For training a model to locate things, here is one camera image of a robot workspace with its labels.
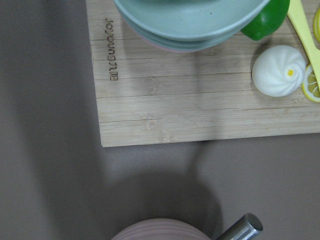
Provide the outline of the bamboo cutting board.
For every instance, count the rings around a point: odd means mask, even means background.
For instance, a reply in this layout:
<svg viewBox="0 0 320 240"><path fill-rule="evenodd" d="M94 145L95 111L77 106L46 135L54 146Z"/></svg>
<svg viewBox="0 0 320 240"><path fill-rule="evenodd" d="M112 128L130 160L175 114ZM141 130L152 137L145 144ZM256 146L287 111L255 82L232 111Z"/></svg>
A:
<svg viewBox="0 0 320 240"><path fill-rule="evenodd" d="M180 53L141 39L111 0L88 0L86 10L103 147L320 131L320 105L301 89L271 97L251 79L264 50L303 50L288 19L260 41L237 33L217 46Z"/></svg>

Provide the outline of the stacked green bowls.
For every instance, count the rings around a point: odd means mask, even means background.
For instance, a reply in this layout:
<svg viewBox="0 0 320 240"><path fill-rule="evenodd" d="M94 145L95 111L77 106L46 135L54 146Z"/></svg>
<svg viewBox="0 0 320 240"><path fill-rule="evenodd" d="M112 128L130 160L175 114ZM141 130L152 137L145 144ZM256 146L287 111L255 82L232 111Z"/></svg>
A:
<svg viewBox="0 0 320 240"><path fill-rule="evenodd" d="M116 0L124 21L148 43L173 52L218 45L248 25L267 0Z"/></svg>

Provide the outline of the pink ice bowl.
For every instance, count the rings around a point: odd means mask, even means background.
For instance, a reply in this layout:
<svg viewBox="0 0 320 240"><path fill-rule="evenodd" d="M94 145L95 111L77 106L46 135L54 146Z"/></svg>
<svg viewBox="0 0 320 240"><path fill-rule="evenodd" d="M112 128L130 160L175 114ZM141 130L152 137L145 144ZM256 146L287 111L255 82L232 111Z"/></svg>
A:
<svg viewBox="0 0 320 240"><path fill-rule="evenodd" d="M208 240L194 226L174 219L155 218L135 223L113 237L114 240Z"/></svg>

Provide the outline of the white steamed bun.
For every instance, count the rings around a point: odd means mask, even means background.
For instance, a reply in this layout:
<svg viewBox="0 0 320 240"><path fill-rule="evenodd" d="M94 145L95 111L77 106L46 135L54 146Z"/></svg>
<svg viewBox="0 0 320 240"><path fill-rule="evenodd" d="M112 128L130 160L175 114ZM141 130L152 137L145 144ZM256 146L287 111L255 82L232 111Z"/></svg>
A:
<svg viewBox="0 0 320 240"><path fill-rule="evenodd" d="M277 45L265 50L253 64L251 77L255 87L271 97L294 92L305 77L306 61L294 47Z"/></svg>

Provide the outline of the metal ice scoop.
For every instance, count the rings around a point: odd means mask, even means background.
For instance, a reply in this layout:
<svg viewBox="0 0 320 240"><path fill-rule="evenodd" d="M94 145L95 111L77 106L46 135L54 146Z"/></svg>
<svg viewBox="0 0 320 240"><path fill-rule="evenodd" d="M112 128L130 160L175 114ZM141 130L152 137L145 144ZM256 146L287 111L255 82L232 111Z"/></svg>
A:
<svg viewBox="0 0 320 240"><path fill-rule="evenodd" d="M260 219L252 214L244 214L237 222L229 227L218 240L251 240L263 231Z"/></svg>

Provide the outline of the lemon half slice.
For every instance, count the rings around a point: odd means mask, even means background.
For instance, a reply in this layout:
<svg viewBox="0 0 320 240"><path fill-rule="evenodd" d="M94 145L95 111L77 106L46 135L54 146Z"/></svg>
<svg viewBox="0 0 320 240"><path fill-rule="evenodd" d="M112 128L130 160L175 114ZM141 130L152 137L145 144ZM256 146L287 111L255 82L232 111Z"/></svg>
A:
<svg viewBox="0 0 320 240"><path fill-rule="evenodd" d="M301 85L304 95L313 102L320 102L320 88L311 64L305 69L304 80Z"/></svg>

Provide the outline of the green lime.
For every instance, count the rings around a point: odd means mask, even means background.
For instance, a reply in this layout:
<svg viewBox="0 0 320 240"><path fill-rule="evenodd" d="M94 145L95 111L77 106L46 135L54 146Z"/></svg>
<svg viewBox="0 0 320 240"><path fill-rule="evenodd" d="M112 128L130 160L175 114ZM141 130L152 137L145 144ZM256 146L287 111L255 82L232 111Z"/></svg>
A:
<svg viewBox="0 0 320 240"><path fill-rule="evenodd" d="M290 0L270 0L241 32L254 41L274 33L287 17L289 6Z"/></svg>

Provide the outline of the yellow plastic knife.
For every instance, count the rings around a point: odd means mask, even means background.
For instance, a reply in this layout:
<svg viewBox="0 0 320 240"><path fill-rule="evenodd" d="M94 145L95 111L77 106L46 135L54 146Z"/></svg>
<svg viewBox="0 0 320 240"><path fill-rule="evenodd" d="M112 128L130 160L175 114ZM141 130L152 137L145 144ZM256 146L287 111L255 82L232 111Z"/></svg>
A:
<svg viewBox="0 0 320 240"><path fill-rule="evenodd" d="M316 47L300 0L291 0L287 16L294 27L320 85L320 50Z"/></svg>

